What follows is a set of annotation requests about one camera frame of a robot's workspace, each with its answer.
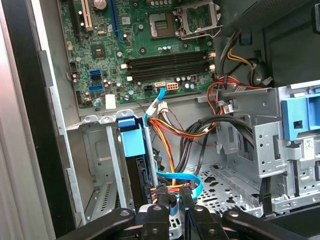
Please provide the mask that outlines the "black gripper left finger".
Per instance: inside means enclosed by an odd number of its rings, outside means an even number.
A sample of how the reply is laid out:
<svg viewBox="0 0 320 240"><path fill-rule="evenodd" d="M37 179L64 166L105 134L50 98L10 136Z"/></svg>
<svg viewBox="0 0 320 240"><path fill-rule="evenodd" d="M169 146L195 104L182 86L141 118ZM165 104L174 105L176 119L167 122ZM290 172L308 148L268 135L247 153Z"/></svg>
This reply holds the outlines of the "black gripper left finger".
<svg viewBox="0 0 320 240"><path fill-rule="evenodd" d="M146 212L118 208L63 236L60 240L168 240L169 192L156 190L157 202Z"/></svg>

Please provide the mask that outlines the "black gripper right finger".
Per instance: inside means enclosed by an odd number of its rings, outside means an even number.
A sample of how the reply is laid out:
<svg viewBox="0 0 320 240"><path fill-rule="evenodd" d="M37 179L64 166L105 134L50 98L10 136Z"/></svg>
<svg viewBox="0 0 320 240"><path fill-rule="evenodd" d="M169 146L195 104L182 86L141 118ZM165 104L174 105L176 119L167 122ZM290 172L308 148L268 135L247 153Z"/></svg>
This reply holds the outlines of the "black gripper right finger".
<svg viewBox="0 0 320 240"><path fill-rule="evenodd" d="M303 240L304 237L236 208L213 217L196 205L189 187L181 188L185 240Z"/></svg>

